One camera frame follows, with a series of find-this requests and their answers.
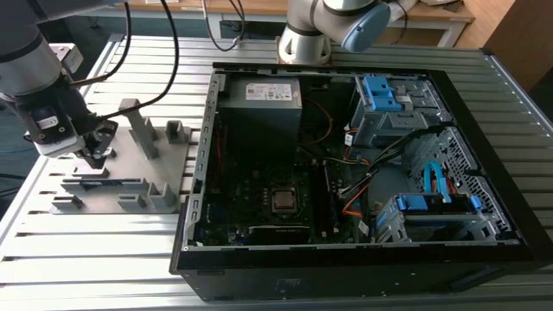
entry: orange wire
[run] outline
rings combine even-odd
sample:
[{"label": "orange wire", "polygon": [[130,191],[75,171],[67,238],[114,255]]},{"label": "orange wire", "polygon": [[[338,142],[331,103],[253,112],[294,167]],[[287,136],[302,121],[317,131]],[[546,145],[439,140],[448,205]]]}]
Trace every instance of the orange wire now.
[{"label": "orange wire", "polygon": [[452,184],[452,182],[450,181],[448,177],[446,176],[446,181],[447,181],[447,186],[448,186],[448,192],[456,194],[456,188]]},{"label": "orange wire", "polygon": [[330,116],[330,114],[327,113],[326,109],[321,106],[321,104],[319,104],[319,103],[317,103],[317,102],[315,102],[314,100],[311,100],[310,98],[303,98],[303,100],[306,100],[307,102],[311,102],[314,105],[317,105],[318,109],[321,109],[321,111],[322,111],[322,113],[325,114],[326,119],[327,119],[327,130],[326,130],[325,135],[323,135],[319,139],[315,139],[314,141],[306,141],[306,142],[303,142],[303,143],[299,143],[299,144],[302,144],[302,145],[306,145],[306,144],[315,144],[315,143],[319,143],[319,142],[321,142],[321,141],[323,141],[323,140],[325,140],[325,138],[330,135],[330,132],[331,132],[331,124],[333,124],[333,119],[331,119],[331,116]]},{"label": "orange wire", "polygon": [[355,193],[355,195],[353,196],[353,198],[351,198],[351,200],[347,202],[347,204],[345,204],[345,206],[343,206],[343,208],[342,208],[342,214],[346,214],[346,215],[353,215],[353,216],[357,216],[357,217],[362,217],[362,215],[361,215],[361,213],[357,213],[357,212],[351,212],[351,211],[347,211],[347,208],[349,208],[349,206],[351,206],[351,204],[353,204],[353,202],[354,202],[354,200],[359,197],[359,195],[365,192],[365,190],[366,190],[366,188],[369,187],[369,184],[370,183],[367,183],[358,191],[357,191],[357,193]]},{"label": "orange wire", "polygon": [[[351,148],[350,146],[345,147],[343,158],[345,158],[345,160],[346,160],[346,161],[349,161],[349,162],[354,162],[354,160],[351,160],[351,159],[347,157],[347,154],[349,154],[349,149],[350,149],[350,148]],[[367,161],[367,160],[361,159],[361,162],[362,162],[363,164],[369,165],[369,161]]]}]

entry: robotic arm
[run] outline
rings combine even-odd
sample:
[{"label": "robotic arm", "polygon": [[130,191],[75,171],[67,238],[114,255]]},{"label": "robotic arm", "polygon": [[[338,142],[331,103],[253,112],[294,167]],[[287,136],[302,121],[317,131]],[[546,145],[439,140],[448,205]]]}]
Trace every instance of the robotic arm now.
[{"label": "robotic arm", "polygon": [[383,33],[389,7],[381,0],[293,0],[278,42],[278,57],[317,65],[330,59],[330,39],[350,52],[362,52]]},{"label": "robotic arm", "polygon": [[[25,138],[39,154],[57,157],[73,152],[91,168],[103,165],[117,123],[87,110],[35,25],[121,2],[0,0],[0,98],[22,120]],[[287,63],[325,63],[330,39],[351,52],[363,51],[387,20],[389,7],[381,0],[289,1],[278,55]]]},{"label": "robotic arm", "polygon": [[113,5],[115,0],[0,0],[0,97],[22,120],[38,152],[74,152],[101,168],[117,123],[101,121],[69,85],[35,24]]}]

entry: black cable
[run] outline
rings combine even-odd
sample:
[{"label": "black cable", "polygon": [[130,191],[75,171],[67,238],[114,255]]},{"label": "black cable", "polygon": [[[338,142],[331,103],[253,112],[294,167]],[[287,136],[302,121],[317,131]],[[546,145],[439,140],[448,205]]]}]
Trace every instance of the black cable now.
[{"label": "black cable", "polygon": [[115,66],[113,67],[113,70],[109,71],[105,75],[102,76],[97,76],[94,78],[90,79],[83,79],[83,80],[78,80],[74,82],[69,83],[70,87],[81,87],[81,86],[87,86],[93,83],[97,82],[102,82],[105,81],[121,68],[123,60],[126,58],[126,55],[129,53],[129,49],[130,49],[130,37],[131,37],[131,22],[130,22],[130,8],[129,8],[129,4],[127,2],[123,3],[123,11],[125,11],[125,18],[126,18],[126,42],[125,42],[125,46],[123,46],[123,50],[122,50],[122,55],[121,55],[121,59],[118,60]]},{"label": "black cable", "polygon": [[7,189],[3,189],[3,190],[0,190],[0,195],[5,194],[6,192],[10,192],[13,190],[18,190],[19,188],[21,188],[21,186],[17,186],[17,187],[13,187],[13,188],[7,188]]},{"label": "black cable", "polygon": [[170,73],[170,78],[169,81],[166,82],[166,86],[163,91],[161,92],[159,95],[157,95],[157,97],[151,100],[149,100],[147,102],[141,103],[139,105],[118,110],[117,112],[113,112],[107,115],[102,115],[98,120],[106,120],[110,119],[111,117],[115,117],[118,115],[123,115],[125,113],[130,112],[130,111],[135,111],[154,103],[157,103],[166,95],[166,93],[169,92],[170,87],[173,86],[173,82],[174,82],[174,78],[175,78],[175,74],[178,72],[178,62],[181,59],[181,55],[179,55],[179,47],[178,47],[178,36],[175,33],[175,27],[174,27],[174,21],[173,21],[173,16],[170,15],[170,10],[169,7],[166,5],[166,1],[165,0],[159,0],[161,1],[161,5],[163,6],[163,10],[165,10],[165,14],[166,14],[166,19],[169,20],[169,25],[170,25],[170,31],[173,33],[173,43],[174,43],[174,61],[173,61],[173,72]]},{"label": "black cable", "polygon": [[[415,139],[421,137],[422,135],[426,135],[430,133],[440,133],[444,130],[444,128],[451,125],[452,124],[450,122],[443,122],[439,125],[428,126],[424,129],[415,130],[410,132],[409,134],[406,134],[405,136],[402,136],[399,139],[397,139],[386,148],[382,149],[379,154],[370,161],[366,176],[357,183],[354,183],[347,188],[345,188],[342,192],[339,193],[339,195],[347,194],[349,192],[355,190],[358,187],[361,187],[363,184],[366,184],[366,182],[370,181],[375,173],[377,167],[381,164],[386,163],[386,161],[389,161],[390,159],[401,155],[402,149],[411,139]],[[386,154],[394,147],[397,147],[397,149],[390,154]]]},{"label": "black cable", "polygon": [[403,18],[403,28],[401,29],[401,32],[399,32],[399,38],[395,40],[395,42],[394,43],[391,43],[391,45],[395,45],[395,44],[398,44],[398,42],[402,40],[402,38],[405,37],[405,32],[406,32],[406,22],[409,21],[409,16],[406,15],[406,10],[405,10],[405,8],[403,8],[403,6],[399,4],[399,0],[393,0],[394,2],[395,2],[395,4],[399,6],[399,8],[401,8],[401,10],[403,11],[403,15],[405,15],[405,18]]},{"label": "black cable", "polygon": [[202,11],[203,11],[203,20],[205,20],[205,26],[207,27],[209,39],[213,42],[214,47],[217,47],[217,49],[222,52],[230,51],[238,45],[239,40],[243,38],[243,33],[245,33],[245,13],[243,13],[242,2],[241,2],[241,0],[237,0],[238,6],[239,6],[239,11],[238,11],[234,2],[231,0],[227,0],[227,1],[230,2],[231,6],[234,7],[235,14],[238,15],[239,21],[242,22],[242,29],[239,31],[239,35],[233,39],[231,45],[227,48],[222,48],[217,44],[217,42],[214,41],[213,33],[210,32],[210,27],[209,27],[207,6],[205,5],[205,0],[201,0]]},{"label": "black cable", "polygon": [[25,176],[21,175],[13,175],[13,174],[1,174],[0,173],[0,178],[7,178],[7,179],[17,179],[17,180],[25,180]]},{"label": "black cable", "polygon": [[0,198],[3,198],[3,197],[10,196],[13,194],[17,194],[17,191],[15,190],[11,191],[10,193],[0,194]]}]

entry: blue latch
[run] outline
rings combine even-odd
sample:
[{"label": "blue latch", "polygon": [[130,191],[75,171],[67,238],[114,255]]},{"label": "blue latch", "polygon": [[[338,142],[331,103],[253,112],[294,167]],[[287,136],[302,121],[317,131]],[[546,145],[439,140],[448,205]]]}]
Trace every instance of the blue latch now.
[{"label": "blue latch", "polygon": [[401,111],[402,106],[395,102],[391,93],[393,87],[387,84],[387,79],[382,76],[366,76],[362,79],[365,92],[370,98],[371,110],[374,111]]},{"label": "blue latch", "polygon": [[428,206],[423,196],[399,196],[395,200],[397,207],[401,211],[427,211]]},{"label": "blue latch", "polygon": [[386,212],[383,212],[383,214],[382,215],[379,215],[379,217],[378,217],[378,219],[377,219],[377,225],[375,225],[375,227],[378,228],[379,227],[379,225],[382,224],[382,222],[385,221],[385,219],[386,219]]},{"label": "blue latch", "polygon": [[474,210],[476,212],[479,212],[480,209],[482,209],[482,201],[480,201],[480,199],[476,196],[471,196],[470,197],[470,202],[472,202]]}]

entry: aluminum extrusion table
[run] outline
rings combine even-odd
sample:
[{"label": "aluminum extrusion table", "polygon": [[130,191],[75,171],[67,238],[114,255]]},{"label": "aluminum extrusion table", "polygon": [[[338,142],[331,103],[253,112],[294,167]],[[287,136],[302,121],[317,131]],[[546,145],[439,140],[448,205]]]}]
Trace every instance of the aluminum extrusion table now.
[{"label": "aluminum extrusion table", "polygon": [[[118,73],[83,88],[99,114],[117,110],[122,98],[142,102],[165,87],[173,62],[170,38],[138,37]],[[90,76],[109,71],[123,42],[110,41]],[[181,38],[181,67],[165,98],[141,110],[153,125],[181,120],[193,141],[181,194],[190,188],[213,62],[274,63],[274,41],[245,41],[226,53],[207,39]],[[418,67],[444,70],[495,147],[534,213],[553,236],[551,123],[531,103],[492,56],[479,50],[377,46],[365,54],[333,47],[335,65]],[[117,121],[125,124],[126,119]],[[177,308],[355,309],[402,306],[406,310],[553,309],[553,266],[510,275],[466,292],[448,295],[349,299],[223,302],[206,304],[179,276],[167,272],[177,215],[51,215],[37,192],[54,176],[41,157],[0,223],[0,310],[106,310]]]}]

